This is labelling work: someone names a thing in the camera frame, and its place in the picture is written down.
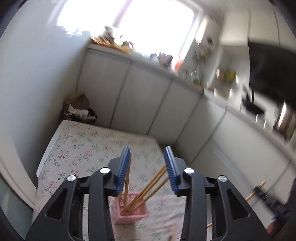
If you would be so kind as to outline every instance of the floral bedsheet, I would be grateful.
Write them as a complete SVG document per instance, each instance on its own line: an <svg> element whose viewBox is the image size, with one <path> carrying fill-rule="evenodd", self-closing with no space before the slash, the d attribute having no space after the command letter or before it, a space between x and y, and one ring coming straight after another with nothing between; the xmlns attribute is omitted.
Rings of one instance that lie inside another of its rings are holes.
<svg viewBox="0 0 296 241"><path fill-rule="evenodd" d="M165 164L163 153L155 139L133 133L68 121L54 144L38 179L35 198L35 218L51 195L70 174L77 177L92 175L120 156L124 146L131 149L129 192L139 192ZM113 198L109 197L110 208ZM181 236L185 198L176 197L167 182L147 201L149 216L135 224L113 225L116 241L168 241L173 227L175 238ZM88 241L88 195L83 213L83 239Z"/></svg>

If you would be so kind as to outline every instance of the metal pot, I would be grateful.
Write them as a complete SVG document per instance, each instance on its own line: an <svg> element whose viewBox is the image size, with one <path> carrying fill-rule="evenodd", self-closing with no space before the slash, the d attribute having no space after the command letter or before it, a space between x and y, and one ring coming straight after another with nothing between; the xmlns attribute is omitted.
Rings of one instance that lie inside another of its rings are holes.
<svg viewBox="0 0 296 241"><path fill-rule="evenodd" d="M283 135L286 140L291 139L296 127L296 111L286 103L279 107L274 123L274 129Z"/></svg>

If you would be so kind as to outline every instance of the black object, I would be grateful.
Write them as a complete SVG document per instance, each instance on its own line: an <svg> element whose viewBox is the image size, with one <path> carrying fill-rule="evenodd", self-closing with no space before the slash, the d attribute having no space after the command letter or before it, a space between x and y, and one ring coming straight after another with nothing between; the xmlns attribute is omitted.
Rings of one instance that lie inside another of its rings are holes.
<svg viewBox="0 0 296 241"><path fill-rule="evenodd" d="M207 37L207 43L208 43L208 45L211 46L211 47L214 45L214 43L213 43L213 39L212 39L210 36Z"/></svg>
<svg viewBox="0 0 296 241"><path fill-rule="evenodd" d="M24 241L11 225L2 208L0 207L0 237L1 241Z"/></svg>
<svg viewBox="0 0 296 241"><path fill-rule="evenodd" d="M294 36L296 37L296 1L294 0L269 0L282 14Z"/></svg>
<svg viewBox="0 0 296 241"><path fill-rule="evenodd" d="M243 85L243 90L246 92L246 99L242 99L243 105L246 109L254 115L264 114L264 110L254 104L254 95L252 93L252 102L248 93L248 89Z"/></svg>
<svg viewBox="0 0 296 241"><path fill-rule="evenodd" d="M296 109L296 53L249 42L250 88L277 104L286 100Z"/></svg>
<svg viewBox="0 0 296 241"><path fill-rule="evenodd" d="M89 194L89 240L114 240L108 196L122 191L130 158L125 147L120 157L92 176L68 176L33 222L26 241L82 241L84 194Z"/></svg>
<svg viewBox="0 0 296 241"><path fill-rule="evenodd" d="M98 119L98 116L97 114L95 113L95 111L91 108L88 108L88 111L89 111L89 115L90 116L95 116L95 119L94 120L85 120L85 119L82 119L80 118L79 116L76 116L76 115L69 115L69 114L66 114L64 111L62 111L62 119L63 120L72 120L72 121L76 121L76 122L80 122L80 123L85 123L85 124L89 124L89 125L94 125Z"/></svg>
<svg viewBox="0 0 296 241"><path fill-rule="evenodd" d="M9 22L27 0L1 0L0 1L0 37Z"/></svg>
<svg viewBox="0 0 296 241"><path fill-rule="evenodd" d="M206 194L212 203L212 240L270 240L252 208L225 176L209 178L188 168L183 159L174 157L170 146L164 153L172 190L186 196L181 241L206 240Z"/></svg>
<svg viewBox="0 0 296 241"><path fill-rule="evenodd" d="M258 187L254 188L254 192L275 214L270 239L272 241L294 241L296 237L296 179L286 204L282 204L277 198L263 192Z"/></svg>

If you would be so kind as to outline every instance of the metal screw head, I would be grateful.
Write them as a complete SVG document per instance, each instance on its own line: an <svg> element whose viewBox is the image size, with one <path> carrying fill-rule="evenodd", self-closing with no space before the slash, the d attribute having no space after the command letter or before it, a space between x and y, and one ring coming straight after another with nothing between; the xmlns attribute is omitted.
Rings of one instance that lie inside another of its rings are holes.
<svg viewBox="0 0 296 241"><path fill-rule="evenodd" d="M70 175L70 176L67 177L67 180L68 180L69 182L72 182L72 181L74 181L75 179L76 179L76 176L75 176L75 175Z"/></svg>
<svg viewBox="0 0 296 241"><path fill-rule="evenodd" d="M100 169L100 173L102 173L102 174L106 174L108 172L110 172L110 169L108 167L103 167Z"/></svg>
<svg viewBox="0 0 296 241"><path fill-rule="evenodd" d="M218 177L218 180L221 181L221 182L226 182L227 181L227 177L225 177L225 176L219 176Z"/></svg>
<svg viewBox="0 0 296 241"><path fill-rule="evenodd" d="M194 173L194 170L190 167L187 167L184 169L184 172L188 173L188 174L191 174L191 173Z"/></svg>

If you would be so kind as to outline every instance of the wooden chopstick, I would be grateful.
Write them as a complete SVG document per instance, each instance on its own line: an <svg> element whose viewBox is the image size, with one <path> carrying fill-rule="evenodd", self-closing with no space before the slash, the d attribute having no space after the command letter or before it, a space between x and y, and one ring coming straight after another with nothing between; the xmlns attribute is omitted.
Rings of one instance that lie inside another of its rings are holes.
<svg viewBox="0 0 296 241"><path fill-rule="evenodd" d="M137 198L137 200L132 204L132 205L130 205L131 207L139 200L139 199L141 199L141 198L143 198L153 187L154 187L154 185L159 181L159 179L165 174L165 172L166 172L166 169L164 169L159 175L158 175L158 177L150 184L150 186L149 187L147 187L146 189L145 189L145 191L142 193L142 195L140 195L138 198Z"/></svg>
<svg viewBox="0 0 296 241"><path fill-rule="evenodd" d="M128 183L129 183L129 173L131 170L131 160L128 163L128 170L126 173L126 182L125 182L125 187L124 187L124 199L123 199L123 205L124 205L124 212L126 211L126 202L128 200Z"/></svg>
<svg viewBox="0 0 296 241"><path fill-rule="evenodd" d="M169 241L174 241L176 239L176 231L177 231L177 225L173 225L173 232L169 237Z"/></svg>
<svg viewBox="0 0 296 241"><path fill-rule="evenodd" d="M263 182L260 183L260 185L258 186L258 188L261 188L265 185L266 183L266 180L264 180ZM247 198L246 198L246 201L249 201L252 197L254 197L256 195L255 192L252 192Z"/></svg>
<svg viewBox="0 0 296 241"><path fill-rule="evenodd" d="M263 187L265 185L265 183L266 183L266 180L264 180L263 182L261 182L260 185L258 186L258 188ZM256 194L255 192L252 192L249 196L247 196L246 201L249 201L253 196L255 196L255 194ZM211 227L212 225L213 225L213 223L209 223L207 225L207 228L208 227Z"/></svg>
<svg viewBox="0 0 296 241"><path fill-rule="evenodd" d="M139 199L139 197L153 184L153 182L158 178L158 176L161 174L163 176L164 172L166 171L166 166L163 165L163 167L153 176L153 178L148 182L148 184L142 189L142 191L130 202L128 205L128 210L130 210L130 207Z"/></svg>
<svg viewBox="0 0 296 241"><path fill-rule="evenodd" d="M121 202L121 200L122 200L122 192L120 192L120 194L119 194L119 196L118 196L118 202L119 202L119 206L120 206L120 202Z"/></svg>
<svg viewBox="0 0 296 241"><path fill-rule="evenodd" d="M138 207L140 206L140 205L142 205L143 203L145 203L149 198L151 198L159 189L161 189L161 187L166 183L168 181L168 177L166 178L166 179L164 179L159 185L158 185L158 187L151 193L151 194L149 194L148 195L148 197L146 197L143 201L141 201L136 207L134 207L132 210L131 210L131 212L133 212L133 211L135 211L135 210L137 210L138 209Z"/></svg>

